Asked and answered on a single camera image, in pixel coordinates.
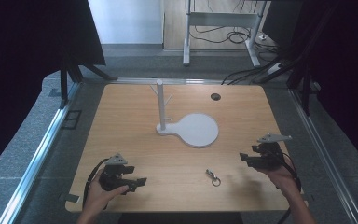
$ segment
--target metal bracket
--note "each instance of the metal bracket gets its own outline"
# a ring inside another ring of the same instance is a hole
[[[127,161],[120,155],[120,153],[111,157],[108,161],[105,162],[105,165],[124,165],[127,164]]]
[[[257,142],[259,143],[273,143],[273,142],[279,142],[279,141],[286,141],[286,140],[292,140],[292,136],[284,136],[274,133],[267,133],[263,137],[259,138]]]

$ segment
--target hand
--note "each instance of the hand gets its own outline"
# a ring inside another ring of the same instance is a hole
[[[97,175],[94,176],[89,185],[89,195],[77,223],[93,223],[95,218],[103,211],[109,201],[129,189],[128,186],[122,186],[111,191],[105,191],[101,188],[99,183],[102,171],[103,170],[99,170],[97,172]]]
[[[294,169],[293,164],[285,158],[285,162]],[[283,166],[276,170],[264,170],[264,169],[256,169],[258,172],[261,172],[268,176],[271,182],[282,191],[283,196],[287,196],[289,192],[298,192],[296,182],[293,179],[290,172]]]

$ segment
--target black cable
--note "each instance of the black cable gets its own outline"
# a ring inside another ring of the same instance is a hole
[[[268,63],[272,62],[272,60],[267,60],[267,59],[263,58],[263,56],[261,56],[261,54],[264,54],[264,53],[275,53],[275,52],[258,52],[257,53],[257,57],[260,58],[261,60],[268,62]]]
[[[239,32],[239,31],[236,31],[235,29],[236,29],[237,27],[234,27],[233,28],[233,31],[232,32],[229,32],[228,34],[227,34],[227,38],[228,38],[228,40],[231,42],[231,43],[233,43],[233,44],[242,44],[242,43],[244,43],[245,42],[245,40],[247,40],[247,39],[249,39],[250,38],[250,35],[248,35],[248,34],[246,34],[246,33],[243,33],[243,32]],[[239,37],[240,39],[241,39],[241,41],[235,41],[235,40],[233,40],[232,39],[232,36],[237,36],[237,37]]]
[[[287,157],[287,159],[289,159],[289,161],[292,163],[293,165],[293,169],[295,170],[295,172],[297,172],[296,166],[295,166],[295,162],[292,160],[292,158],[287,154],[287,153],[282,153],[283,156]]]
[[[247,77],[249,77],[249,76],[257,75],[258,73],[262,72],[262,70],[260,70],[260,71],[256,70],[256,71],[254,71],[254,72],[252,72],[252,73],[250,73],[250,74],[244,75],[244,76],[242,76],[242,77],[238,77],[238,78],[236,78],[236,79],[234,79],[234,80],[228,82],[228,85],[234,85],[234,84],[236,84],[236,83],[242,81],[243,79],[245,79],[245,78],[247,78]]]
[[[250,74],[250,76],[251,76],[251,75],[255,75],[255,74],[257,74],[257,73],[263,72],[264,70],[266,70],[267,68],[269,68],[269,67],[272,66],[273,64],[277,63],[280,59],[281,59],[281,57],[280,57],[280,56],[277,56],[274,60],[272,60],[271,62],[267,63],[266,65],[264,65],[264,66],[262,66],[262,67],[257,67],[257,68],[251,69],[251,70],[243,70],[243,71],[255,71],[254,73]],[[236,79],[230,81],[230,82],[228,83],[228,85],[233,85],[233,84],[235,84],[235,83],[241,81],[243,78],[246,78],[246,77],[248,77],[248,75],[245,75],[245,76],[242,76],[242,77],[238,77],[238,78],[236,78]]]
[[[291,210],[290,207],[286,210],[286,212],[283,214],[281,219],[277,222],[278,224],[282,224],[289,216],[290,216]]]
[[[255,41],[255,44],[262,46],[262,47],[277,48],[277,49],[279,48],[278,46],[275,46],[275,45],[260,44],[260,43],[257,43],[256,41]]]
[[[267,152],[269,155],[273,156],[284,168],[286,168],[287,171],[289,171],[290,175],[292,175],[292,178],[293,178],[293,179],[295,180],[295,182],[296,182],[298,191],[301,191],[301,182],[299,181],[299,178],[298,178],[298,175],[297,175],[297,171],[296,171],[296,168],[295,168],[295,166],[294,166],[294,164],[293,164],[292,158],[291,158],[289,155],[287,155],[286,153],[281,152],[281,154],[282,154],[283,156],[286,156],[286,157],[290,160],[290,162],[293,164],[293,168],[292,168],[289,164],[287,164],[284,160],[281,160],[281,158],[279,158],[277,155],[275,155],[275,154],[272,153],[271,151],[266,150],[266,152]]]
[[[232,12],[235,12],[235,9],[237,9],[237,7],[238,7],[239,5],[241,5],[241,6],[240,6],[240,12],[242,12],[244,3],[245,3],[245,0],[239,0],[238,3],[237,3],[237,5],[236,5],[236,6],[234,7],[234,9],[232,10]]]
[[[252,11],[252,3],[253,3],[253,1],[251,1],[251,6],[249,7],[248,13],[251,13],[251,11]]]
[[[255,8],[257,7],[257,3],[258,3],[258,1],[255,1]],[[254,9],[254,13],[255,13],[255,9]]]
[[[208,8],[213,12],[212,8],[209,6],[209,0],[208,0]]]
[[[219,27],[216,27],[216,28],[213,28],[211,30],[206,30],[206,31],[199,31],[197,29],[197,26],[194,26],[194,28],[196,29],[197,33],[200,33],[200,34],[204,34],[204,33],[208,33],[208,32],[211,32],[211,31],[215,31],[215,30],[219,30],[219,29],[222,29],[222,28],[225,28],[226,26],[219,26]]]
[[[193,37],[195,39],[204,40],[204,41],[207,41],[207,42],[210,42],[210,43],[215,43],[215,44],[220,44],[220,43],[223,43],[223,42],[227,41],[227,39],[222,40],[222,41],[213,41],[213,40],[209,40],[209,39],[205,39],[205,38],[195,37],[190,32],[189,32],[189,34],[190,34],[191,37]]]
[[[227,80],[229,77],[235,76],[235,75],[240,74],[240,73],[252,72],[252,71],[254,71],[254,70],[256,70],[256,69],[257,69],[257,68],[252,68],[252,69],[248,69],[248,70],[241,70],[241,71],[238,71],[238,72],[231,73],[231,74],[229,74],[228,76],[226,76],[226,77],[223,79],[223,81],[222,81],[222,83],[221,83],[220,85],[224,85],[225,82],[226,82],[226,80]]]
[[[271,53],[276,53],[276,54],[278,54],[278,50],[277,50],[277,49],[262,48],[262,47],[257,46],[257,45],[256,45],[255,47],[256,47],[256,49],[263,49],[263,50],[269,51],[269,52],[271,52]]]
[[[108,160],[109,159],[103,159],[102,161],[100,161],[100,163],[98,163],[98,165],[94,167],[94,169],[91,171],[91,174],[89,174],[89,178],[87,179],[86,186],[84,187],[84,192],[83,192],[83,205],[82,205],[83,208],[84,208],[84,204],[86,203],[87,196],[89,195],[89,187],[92,179],[94,178],[95,174],[97,174],[98,168],[100,168],[100,166]]]

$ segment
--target gray floor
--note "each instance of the gray floor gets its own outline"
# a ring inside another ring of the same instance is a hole
[[[110,75],[120,77],[119,82],[159,77],[208,79],[219,83],[228,74],[251,67],[246,53],[237,51],[192,52],[189,67],[182,66],[180,51],[164,51],[159,46],[113,46],[112,49],[104,49],[104,54],[107,66],[100,68]],[[60,200],[60,197],[68,193],[71,187],[103,87],[107,84],[86,68],[81,70],[85,81],[80,85],[69,108],[82,111],[80,121],[75,129],[60,129],[16,223],[74,223],[78,217],[78,214],[65,210],[65,201]],[[273,79],[263,87],[281,133],[293,136],[293,140],[286,145],[296,162],[310,210],[319,223],[351,223],[296,111],[295,103],[285,88],[287,77],[284,75]],[[0,216],[59,107],[59,83],[58,73],[45,79],[33,110],[0,158]],[[249,79],[246,79],[241,84],[248,83]],[[310,113],[358,205],[357,150],[325,113],[315,95],[310,97]],[[70,125],[72,124],[67,122],[63,127]],[[102,214],[100,223],[116,223],[119,216],[120,214]],[[243,223],[275,223],[282,216],[282,211],[244,212],[241,216]]]

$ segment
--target cable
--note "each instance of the cable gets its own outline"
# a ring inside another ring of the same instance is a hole
[[[260,58],[261,60],[268,62],[268,63],[272,62],[272,60],[267,60],[261,56],[261,54],[264,54],[264,53],[275,53],[275,52],[258,52],[257,53],[257,57]]]
[[[209,0],[208,0],[208,8],[213,12],[212,8],[209,6]]]
[[[252,69],[241,70],[241,71],[238,71],[238,72],[231,73],[231,74],[229,74],[228,76],[226,76],[226,77],[223,79],[221,85],[224,85],[225,82],[226,82],[226,80],[227,80],[229,77],[235,76],[235,75],[240,74],[240,73],[256,71],[256,70],[259,70],[259,69],[260,69],[260,68],[252,68]]]
[[[257,3],[258,1],[255,1],[255,8],[257,7]],[[254,8],[254,13],[255,13],[255,8]]]
[[[226,26],[219,26],[219,27],[213,28],[213,29],[211,29],[211,30],[199,31],[199,30],[197,29],[197,26],[194,26],[194,28],[196,28],[197,33],[200,33],[200,34],[208,33],[208,32],[215,31],[215,30],[219,30],[219,29],[222,29],[222,28],[225,28],[225,27],[226,27]]]
[[[289,173],[292,175],[292,178],[293,178],[293,179],[295,180],[295,182],[296,182],[298,191],[301,192],[301,181],[300,181],[300,178],[299,178],[298,175],[297,175],[296,167],[295,167],[295,164],[293,163],[292,158],[291,158],[288,154],[286,154],[286,153],[284,153],[284,152],[281,152],[283,156],[286,156],[286,157],[290,160],[290,162],[291,162],[292,165],[293,165],[293,168],[292,168],[289,164],[287,164],[285,161],[282,161],[281,158],[279,158],[277,155],[275,155],[275,154],[272,153],[271,151],[269,151],[269,150],[266,150],[266,151],[267,151],[267,153],[268,153],[269,155],[272,155],[273,157],[275,157],[275,159],[276,159],[284,168],[286,168],[287,171],[289,171]],[[283,216],[281,217],[281,219],[278,221],[278,224],[282,224],[282,223],[289,217],[290,213],[291,213],[291,209],[290,209],[290,207],[289,207],[289,208],[286,210],[286,212],[283,214]]]
[[[87,196],[89,195],[89,187],[92,179],[94,178],[95,174],[97,174],[98,168],[100,168],[100,166],[108,160],[109,159],[103,159],[102,161],[100,161],[100,163],[98,163],[98,165],[94,167],[94,169],[91,171],[91,174],[89,174],[89,178],[87,179],[86,186],[84,187],[84,192],[83,192],[83,205],[82,205],[83,207],[84,204],[86,203]]]
[[[222,40],[222,41],[213,41],[213,40],[209,40],[209,39],[205,39],[205,38],[195,37],[195,36],[193,36],[191,33],[189,33],[189,34],[190,34],[191,37],[193,37],[193,38],[195,38],[195,39],[204,40],[204,41],[207,41],[207,42],[210,42],[210,43],[215,43],[215,44],[220,44],[220,43],[223,43],[223,42],[225,42],[225,41],[228,40],[228,38],[227,38],[227,39]]]
[[[234,80],[232,80],[232,81],[230,81],[230,82],[228,83],[228,85],[233,85],[233,84],[236,84],[236,83],[240,82],[240,81],[241,81],[242,79],[244,79],[244,78],[247,78],[247,77],[249,77],[249,76],[251,76],[251,75],[256,75],[257,73],[261,73],[261,72],[265,71],[267,68],[269,68],[270,66],[272,66],[272,65],[275,64],[275,63],[277,63],[277,62],[280,61],[280,60],[281,60],[281,57],[280,57],[280,56],[277,56],[274,60],[270,61],[269,63],[267,63],[266,65],[264,65],[264,66],[262,66],[262,67],[257,67],[257,68],[250,69],[250,70],[242,70],[242,71],[240,71],[240,72],[232,73],[232,74],[228,75],[227,77],[225,77],[225,79],[224,79],[223,82],[222,82],[222,85],[224,84],[224,82],[227,80],[228,77],[231,77],[231,76],[233,76],[233,75],[239,74],[239,73],[241,73],[241,72],[252,72],[252,71],[254,71],[254,72],[251,73],[251,74],[247,74],[247,75],[244,75],[244,76],[242,76],[242,77],[238,77],[238,78],[236,78],[236,79],[234,79]],[[255,77],[254,79],[252,79],[249,84],[253,83],[256,78],[257,78],[257,77]]]
[[[228,40],[233,43],[233,44],[242,44],[244,43],[247,39],[250,38],[250,35],[249,34],[246,34],[246,33],[243,33],[243,32],[239,32],[239,31],[236,31],[235,29],[237,29],[237,27],[234,27],[233,31],[232,32],[229,32],[227,34],[227,38]],[[241,41],[235,41],[232,39],[233,36],[237,36],[241,39]]]
[[[249,7],[248,13],[251,13],[251,11],[252,11],[252,3],[253,3],[253,1],[251,2],[251,6]]]
[[[241,5],[241,7],[240,7],[240,12],[242,12],[242,9],[243,9],[243,5],[245,4],[245,0],[240,0],[240,1],[238,1],[238,4],[234,7],[234,9],[232,10],[232,12],[235,12],[235,9],[237,9],[237,7],[239,6],[239,5]]]

